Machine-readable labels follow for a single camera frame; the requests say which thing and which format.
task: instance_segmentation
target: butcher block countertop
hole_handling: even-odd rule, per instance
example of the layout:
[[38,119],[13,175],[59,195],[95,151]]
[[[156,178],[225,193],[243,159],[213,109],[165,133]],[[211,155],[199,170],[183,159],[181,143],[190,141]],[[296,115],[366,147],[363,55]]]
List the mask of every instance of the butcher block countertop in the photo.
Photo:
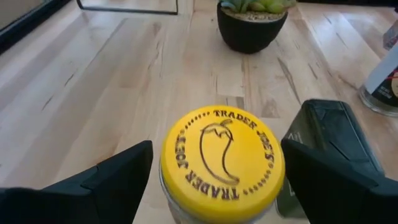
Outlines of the butcher block countertop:
[[[152,172],[134,223],[171,224],[157,170],[180,117],[236,106],[280,139],[311,98],[349,103],[398,180],[398,120],[357,94],[387,54],[393,9],[299,4],[268,48],[243,55],[224,44],[216,2],[184,0],[178,16],[156,16],[82,12],[71,1],[0,55],[0,187],[40,189],[150,139]],[[272,208],[258,223],[308,221],[283,220]]]

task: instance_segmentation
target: jar lid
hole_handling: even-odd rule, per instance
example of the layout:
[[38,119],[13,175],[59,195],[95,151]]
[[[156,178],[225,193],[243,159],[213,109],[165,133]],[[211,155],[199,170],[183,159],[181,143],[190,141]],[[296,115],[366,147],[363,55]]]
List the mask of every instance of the jar lid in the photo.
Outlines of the jar lid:
[[283,153],[271,130],[230,106],[207,106],[170,130],[160,159],[170,196],[209,223],[239,223],[261,215],[285,175]]

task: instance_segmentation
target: chili pepper drawing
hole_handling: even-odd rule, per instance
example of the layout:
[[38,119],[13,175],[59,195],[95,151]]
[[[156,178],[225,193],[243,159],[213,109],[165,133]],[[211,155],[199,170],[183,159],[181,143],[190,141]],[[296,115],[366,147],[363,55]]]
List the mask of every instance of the chili pepper drawing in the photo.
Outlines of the chili pepper drawing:
[[231,130],[226,126],[231,119],[209,124],[200,135],[200,154],[207,171],[217,180],[228,185],[237,185],[239,177],[230,174],[225,166],[225,157],[234,141]]

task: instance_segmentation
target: black pot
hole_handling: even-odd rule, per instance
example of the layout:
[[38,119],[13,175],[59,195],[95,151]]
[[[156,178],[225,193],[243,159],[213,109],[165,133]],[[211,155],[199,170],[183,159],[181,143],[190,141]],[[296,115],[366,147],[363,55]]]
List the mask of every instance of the black pot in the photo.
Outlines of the black pot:
[[286,21],[287,12],[277,21],[249,22],[225,14],[221,3],[218,3],[217,18],[226,44],[238,52],[253,54],[266,48],[276,38]]

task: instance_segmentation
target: succulent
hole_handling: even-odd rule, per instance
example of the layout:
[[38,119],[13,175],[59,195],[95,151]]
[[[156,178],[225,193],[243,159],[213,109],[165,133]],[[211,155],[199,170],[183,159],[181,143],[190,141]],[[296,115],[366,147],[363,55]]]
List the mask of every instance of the succulent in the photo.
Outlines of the succulent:
[[230,8],[233,12],[246,13],[249,4],[255,0],[220,0],[221,6]]
[[233,12],[246,13],[269,12],[280,14],[296,5],[296,0],[220,0],[221,6],[230,8]]

